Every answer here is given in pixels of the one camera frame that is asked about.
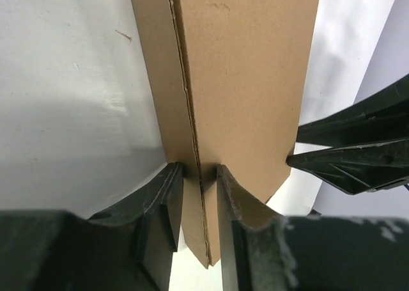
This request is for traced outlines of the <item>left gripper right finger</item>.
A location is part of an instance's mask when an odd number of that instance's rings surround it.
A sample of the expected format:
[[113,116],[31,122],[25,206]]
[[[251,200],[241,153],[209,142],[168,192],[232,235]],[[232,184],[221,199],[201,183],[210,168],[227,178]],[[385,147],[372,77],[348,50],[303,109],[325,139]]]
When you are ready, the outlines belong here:
[[282,216],[217,166],[224,290],[407,290],[408,221]]

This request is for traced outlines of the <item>cardboard box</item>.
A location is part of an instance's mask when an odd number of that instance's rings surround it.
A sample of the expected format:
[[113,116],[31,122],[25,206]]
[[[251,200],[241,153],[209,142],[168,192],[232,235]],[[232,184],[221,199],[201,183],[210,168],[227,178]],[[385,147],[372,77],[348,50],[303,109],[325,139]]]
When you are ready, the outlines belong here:
[[131,0],[182,229],[220,259],[216,166],[267,202],[288,178],[319,0]]

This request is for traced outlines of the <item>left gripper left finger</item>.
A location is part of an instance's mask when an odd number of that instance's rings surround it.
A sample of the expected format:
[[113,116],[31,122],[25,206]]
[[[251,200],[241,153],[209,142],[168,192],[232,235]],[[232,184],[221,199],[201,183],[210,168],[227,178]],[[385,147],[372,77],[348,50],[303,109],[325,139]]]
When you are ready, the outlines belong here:
[[84,219],[65,210],[1,212],[2,290],[167,290],[178,249],[183,167]]

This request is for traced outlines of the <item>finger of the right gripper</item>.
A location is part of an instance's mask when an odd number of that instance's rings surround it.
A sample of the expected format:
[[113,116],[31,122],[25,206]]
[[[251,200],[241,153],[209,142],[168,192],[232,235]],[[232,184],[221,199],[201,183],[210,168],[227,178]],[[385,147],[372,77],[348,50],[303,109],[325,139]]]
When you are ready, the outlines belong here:
[[300,153],[286,163],[349,195],[387,190],[408,184],[408,139]]
[[342,147],[408,137],[408,76],[321,120],[298,127],[299,143]]

